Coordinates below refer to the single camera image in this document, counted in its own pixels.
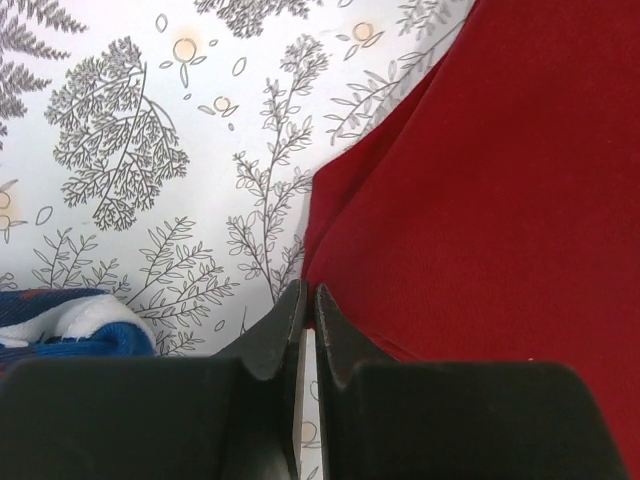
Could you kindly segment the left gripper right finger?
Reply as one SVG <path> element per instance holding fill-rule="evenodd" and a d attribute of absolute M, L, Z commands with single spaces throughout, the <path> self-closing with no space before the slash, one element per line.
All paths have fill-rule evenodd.
<path fill-rule="evenodd" d="M 548 362 L 402 363 L 314 302 L 328 479 L 624 479 L 587 385 Z"/>

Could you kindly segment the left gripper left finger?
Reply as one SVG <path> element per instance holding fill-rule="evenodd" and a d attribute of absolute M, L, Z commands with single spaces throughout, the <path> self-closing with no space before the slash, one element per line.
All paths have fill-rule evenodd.
<path fill-rule="evenodd" d="M 210 357 L 3 366 L 5 479 L 296 479 L 307 287 Z"/>

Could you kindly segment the blue patterned trousers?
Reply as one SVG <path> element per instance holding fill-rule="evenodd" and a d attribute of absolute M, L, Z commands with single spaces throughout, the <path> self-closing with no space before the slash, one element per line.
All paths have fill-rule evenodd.
<path fill-rule="evenodd" d="M 153 356 L 149 326 L 95 288 L 1 293 L 1 372 L 46 357 Z"/>

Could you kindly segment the red garment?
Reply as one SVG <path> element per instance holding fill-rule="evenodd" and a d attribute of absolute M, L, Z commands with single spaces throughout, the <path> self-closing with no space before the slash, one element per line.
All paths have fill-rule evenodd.
<path fill-rule="evenodd" d="M 314 176 L 303 277 L 401 360 L 552 360 L 639 475 L 639 5 L 478 1 Z"/>

